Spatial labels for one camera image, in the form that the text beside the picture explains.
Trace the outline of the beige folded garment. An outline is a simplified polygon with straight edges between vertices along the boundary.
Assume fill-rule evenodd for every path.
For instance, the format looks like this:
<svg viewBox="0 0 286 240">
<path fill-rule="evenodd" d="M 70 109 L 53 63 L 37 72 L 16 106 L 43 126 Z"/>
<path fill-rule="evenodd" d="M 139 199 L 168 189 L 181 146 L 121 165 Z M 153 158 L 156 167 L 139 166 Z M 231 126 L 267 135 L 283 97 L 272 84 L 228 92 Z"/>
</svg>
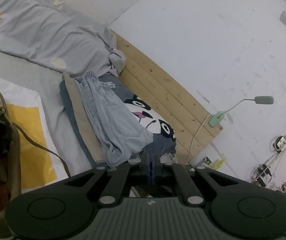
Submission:
<svg viewBox="0 0 286 240">
<path fill-rule="evenodd" d="M 103 162 L 106 163 L 103 156 L 101 143 L 97 139 L 97 136 L 95 135 L 92 125 L 87 117 L 76 81 L 67 73 L 63 73 L 62 79 L 65 81 L 65 86 L 72 102 L 74 116 L 82 139 L 84 140 L 94 161 L 97 164 Z"/>
</svg>

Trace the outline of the light blue folded garment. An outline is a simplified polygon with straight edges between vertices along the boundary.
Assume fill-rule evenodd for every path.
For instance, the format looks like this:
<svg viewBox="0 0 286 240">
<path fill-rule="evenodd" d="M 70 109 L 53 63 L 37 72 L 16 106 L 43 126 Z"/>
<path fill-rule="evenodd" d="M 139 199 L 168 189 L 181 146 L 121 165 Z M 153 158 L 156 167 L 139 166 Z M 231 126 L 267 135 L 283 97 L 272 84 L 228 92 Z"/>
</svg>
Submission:
<svg viewBox="0 0 286 240">
<path fill-rule="evenodd" d="M 111 86 L 94 72 L 76 77 L 75 83 L 108 166 L 121 165 L 153 142 L 153 133 L 139 124 Z"/>
</svg>

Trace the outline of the panda print pillow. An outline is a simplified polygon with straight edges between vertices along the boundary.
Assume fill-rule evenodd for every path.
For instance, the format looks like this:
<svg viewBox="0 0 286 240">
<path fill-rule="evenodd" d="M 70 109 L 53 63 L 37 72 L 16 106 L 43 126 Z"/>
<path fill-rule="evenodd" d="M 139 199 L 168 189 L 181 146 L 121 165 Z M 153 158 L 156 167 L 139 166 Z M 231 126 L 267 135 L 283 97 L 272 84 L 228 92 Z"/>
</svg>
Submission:
<svg viewBox="0 0 286 240">
<path fill-rule="evenodd" d="M 159 115 L 142 98 L 128 89 L 119 78 L 107 74 L 99 78 L 101 82 L 110 85 L 114 93 L 123 101 L 125 106 L 135 115 L 141 126 L 153 133 L 153 142 L 143 148 L 143 152 L 149 154 L 176 153 L 176 137 L 171 125 Z"/>
</svg>

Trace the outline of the dark blue folded garment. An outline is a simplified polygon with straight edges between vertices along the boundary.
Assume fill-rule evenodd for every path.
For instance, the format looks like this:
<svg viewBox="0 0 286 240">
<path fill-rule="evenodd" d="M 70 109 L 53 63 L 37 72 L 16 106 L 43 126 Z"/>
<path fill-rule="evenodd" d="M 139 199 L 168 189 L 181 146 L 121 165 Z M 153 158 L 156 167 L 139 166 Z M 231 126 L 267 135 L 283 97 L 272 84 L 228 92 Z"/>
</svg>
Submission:
<svg viewBox="0 0 286 240">
<path fill-rule="evenodd" d="M 61 81 L 61 83 L 59 84 L 59 93 L 60 93 L 60 96 L 62 98 L 62 101 L 63 101 L 63 105 L 64 105 L 64 108 L 67 112 L 67 116 L 68 116 L 68 119 L 71 123 L 71 126 L 72 126 L 72 129 L 76 135 L 76 138 L 84 152 L 84 154 L 86 155 L 88 161 L 91 163 L 92 167 L 93 168 L 96 168 L 96 167 L 108 167 L 108 165 L 103 162 L 103 163 L 99 163 L 97 164 L 93 157 L 91 156 L 91 153 L 90 151 L 88 150 L 84 140 L 82 139 L 81 137 L 81 134 L 80 134 L 80 131 L 79 131 L 79 128 L 77 126 L 77 122 L 76 122 L 76 119 L 75 119 L 75 116 L 74 116 L 74 111 L 73 111 L 73 108 L 72 108 L 72 102 L 70 100 L 70 97 L 69 97 L 69 94 L 68 94 L 68 90 L 65 86 L 65 81 Z"/>
</svg>

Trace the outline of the wooden headboard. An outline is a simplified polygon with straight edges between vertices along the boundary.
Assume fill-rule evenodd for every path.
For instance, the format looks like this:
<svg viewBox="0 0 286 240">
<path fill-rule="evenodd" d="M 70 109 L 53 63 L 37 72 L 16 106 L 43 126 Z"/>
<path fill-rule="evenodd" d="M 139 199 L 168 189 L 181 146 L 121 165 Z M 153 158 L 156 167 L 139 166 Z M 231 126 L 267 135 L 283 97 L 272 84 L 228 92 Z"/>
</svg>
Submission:
<svg viewBox="0 0 286 240">
<path fill-rule="evenodd" d="M 118 50 L 127 62 L 120 80 L 174 129 L 176 157 L 189 163 L 223 130 L 211 128 L 210 113 L 154 61 L 119 34 Z"/>
</svg>

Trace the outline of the green clip desk lamp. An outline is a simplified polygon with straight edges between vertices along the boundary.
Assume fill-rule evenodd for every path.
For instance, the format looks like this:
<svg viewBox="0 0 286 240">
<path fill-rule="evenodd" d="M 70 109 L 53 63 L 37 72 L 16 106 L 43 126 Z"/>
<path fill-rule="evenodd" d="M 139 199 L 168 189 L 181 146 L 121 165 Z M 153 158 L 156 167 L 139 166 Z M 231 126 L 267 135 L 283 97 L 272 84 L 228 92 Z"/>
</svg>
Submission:
<svg viewBox="0 0 286 240">
<path fill-rule="evenodd" d="M 273 105 L 274 104 L 274 97 L 273 96 L 255 96 L 252 99 L 242 99 L 238 103 L 236 103 L 231 108 L 225 110 L 225 111 L 219 111 L 215 115 L 211 117 L 208 124 L 211 128 L 214 128 L 220 124 L 220 122 L 225 118 L 225 114 L 235 109 L 237 106 L 239 106 L 241 103 L 251 101 L 254 102 L 257 105 Z"/>
</svg>

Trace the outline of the grey bed sheet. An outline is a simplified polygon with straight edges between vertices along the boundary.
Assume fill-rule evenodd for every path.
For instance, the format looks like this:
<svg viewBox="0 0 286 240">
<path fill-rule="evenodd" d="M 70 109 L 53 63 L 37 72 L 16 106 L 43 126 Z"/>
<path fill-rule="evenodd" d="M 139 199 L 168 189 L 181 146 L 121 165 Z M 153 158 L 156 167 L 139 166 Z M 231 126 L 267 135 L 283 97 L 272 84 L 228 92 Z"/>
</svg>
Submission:
<svg viewBox="0 0 286 240">
<path fill-rule="evenodd" d="M 0 92 L 8 103 L 42 106 L 53 141 L 50 150 L 67 163 L 71 175 L 92 168 L 72 129 L 59 94 L 59 72 L 0 52 Z"/>
</svg>

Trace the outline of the grey blue patterned duvet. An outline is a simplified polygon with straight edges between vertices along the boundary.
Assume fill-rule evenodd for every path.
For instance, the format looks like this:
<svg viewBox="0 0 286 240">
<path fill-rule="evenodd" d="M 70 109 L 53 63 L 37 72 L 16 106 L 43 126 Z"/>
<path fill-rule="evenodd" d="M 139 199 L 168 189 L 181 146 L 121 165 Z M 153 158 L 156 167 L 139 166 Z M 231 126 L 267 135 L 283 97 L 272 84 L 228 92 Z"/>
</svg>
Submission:
<svg viewBox="0 0 286 240">
<path fill-rule="evenodd" d="M 74 76 L 126 64 L 108 27 L 60 0 L 0 0 L 0 52 Z"/>
</svg>

